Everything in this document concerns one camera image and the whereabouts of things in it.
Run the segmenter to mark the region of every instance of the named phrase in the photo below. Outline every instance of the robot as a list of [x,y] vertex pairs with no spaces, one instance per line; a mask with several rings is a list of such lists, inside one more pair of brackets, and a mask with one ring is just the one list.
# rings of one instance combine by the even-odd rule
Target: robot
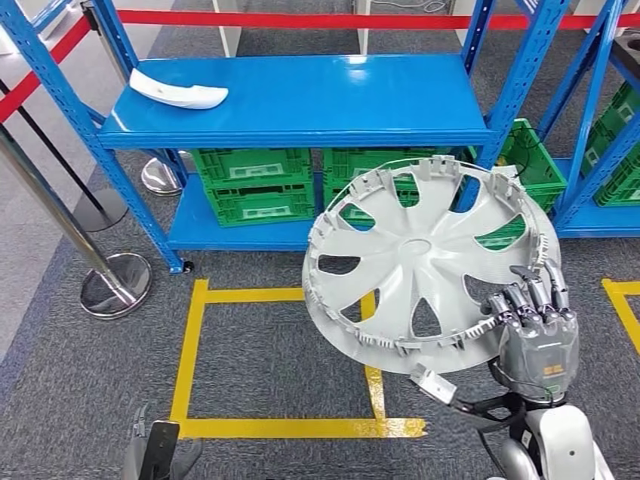
[[[454,385],[422,365],[411,378],[429,397],[471,421],[502,480],[611,480],[586,416],[567,402],[578,367],[577,315],[569,306],[562,272],[552,260],[544,266],[551,280],[550,294],[539,276],[514,266],[512,272],[522,278],[526,292],[512,283],[481,307],[503,326],[500,353],[489,369],[509,389],[506,394],[466,402],[457,398]],[[509,414],[491,413],[499,408]],[[504,428],[509,438],[498,458],[485,434]]]

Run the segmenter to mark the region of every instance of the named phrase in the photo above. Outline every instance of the yellow floor tape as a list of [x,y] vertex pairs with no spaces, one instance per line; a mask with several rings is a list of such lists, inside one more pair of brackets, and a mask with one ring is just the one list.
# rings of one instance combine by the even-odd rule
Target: yellow floor tape
[[[188,418],[205,307],[210,303],[300,302],[301,288],[209,290],[208,279],[193,286],[178,366],[171,420],[180,424],[180,438],[415,438],[424,435],[421,418],[386,418],[382,372],[365,367],[375,418]],[[373,293],[361,303],[363,319],[375,311]]]
[[[365,296],[360,300],[360,317],[366,320],[373,317],[376,312],[376,297],[374,292]],[[371,398],[371,408],[374,416],[378,419],[386,418],[386,409],[384,407],[384,387],[382,383],[382,371],[369,366],[365,367],[365,376],[367,385],[369,386],[369,396]]]
[[626,329],[626,333],[633,342],[635,351],[640,355],[640,322],[626,298],[626,295],[640,295],[640,282],[614,282],[605,278],[602,279],[602,286],[609,295],[609,299]]

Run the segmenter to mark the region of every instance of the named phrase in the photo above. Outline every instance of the gray carpet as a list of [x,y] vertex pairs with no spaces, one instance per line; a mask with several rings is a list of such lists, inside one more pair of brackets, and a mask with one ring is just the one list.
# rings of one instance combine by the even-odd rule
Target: gray carpet
[[[176,8],[186,4],[210,8],[207,0],[180,0]],[[252,10],[271,5],[282,11],[289,3],[251,5]],[[346,11],[348,5],[314,1],[300,10]],[[497,95],[519,36],[500,32],[488,37],[474,75],[482,105]],[[581,36],[560,34],[523,116],[535,124]],[[443,49],[455,48],[453,33],[441,37]],[[405,34],[383,33],[372,43],[377,45],[374,51],[422,49],[418,40],[408,47]],[[220,51],[214,31],[166,28],[152,53]],[[352,53],[357,51],[357,39],[355,32],[248,30],[239,51]],[[611,74],[607,95],[618,83]],[[578,98],[564,115],[551,143],[553,153],[571,152],[580,105]],[[140,188],[138,172],[145,157],[127,152],[119,158]],[[96,186],[103,181],[99,174],[93,179]],[[164,225],[169,224],[174,199],[143,195]],[[149,417],[168,416],[194,279],[211,278],[211,288],[298,286],[303,259],[301,254],[186,252],[195,271],[170,276],[131,215],[95,238],[106,253],[130,246],[149,259],[155,275],[150,298],[123,320],[88,318],[78,304],[87,266],[73,253],[57,279],[48,313],[32,331],[30,355],[0,414],[0,445],[4,447],[0,478],[118,478],[137,407],[149,402]],[[564,241],[562,251],[582,329],[582,363],[571,401],[589,416],[616,478],[640,478],[640,361],[600,284],[602,277],[637,279],[640,240]],[[636,312],[640,306],[632,305]],[[208,306],[200,340],[191,416],[371,416],[362,367],[322,339],[301,303]],[[450,379],[469,399],[499,391],[485,367]],[[424,417],[428,435],[411,440],[208,440],[190,478],[482,479],[496,473],[467,423],[417,393],[406,378],[385,375],[384,382],[389,416]],[[500,438],[491,435],[490,442],[495,445]]]

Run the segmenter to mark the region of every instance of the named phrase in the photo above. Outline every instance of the stanchion post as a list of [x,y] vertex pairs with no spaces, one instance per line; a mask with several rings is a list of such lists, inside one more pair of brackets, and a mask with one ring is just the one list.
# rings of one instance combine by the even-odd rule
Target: stanchion post
[[0,124],[0,153],[6,158],[10,170],[92,267],[82,284],[80,301],[83,309],[103,320],[120,318],[139,307],[149,293],[151,286],[149,262],[132,253],[104,258],[2,124]]
[[[7,95],[10,92],[5,82],[0,79],[0,91]],[[75,219],[87,232],[100,232],[112,227],[127,214],[128,208],[120,195],[112,188],[105,188],[91,193],[85,183],[75,173],[49,137],[40,128],[33,117],[24,107],[18,107],[20,114],[27,125],[33,130],[45,144],[62,168],[64,169],[75,185],[82,191],[82,196],[75,208]]]

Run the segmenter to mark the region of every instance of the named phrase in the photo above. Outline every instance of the shelf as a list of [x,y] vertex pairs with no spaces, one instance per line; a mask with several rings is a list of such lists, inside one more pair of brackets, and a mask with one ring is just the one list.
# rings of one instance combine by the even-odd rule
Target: shelf
[[[565,178],[568,178],[571,160],[555,161]],[[600,207],[589,199],[556,232],[558,238],[640,237],[640,206]]]
[[169,231],[168,243],[175,250],[305,251],[312,224],[313,220],[305,220],[220,227],[205,196],[200,177],[191,174]]
[[228,87],[186,110],[125,87],[103,146],[269,148],[479,145],[488,130],[459,54],[145,60],[157,80]]

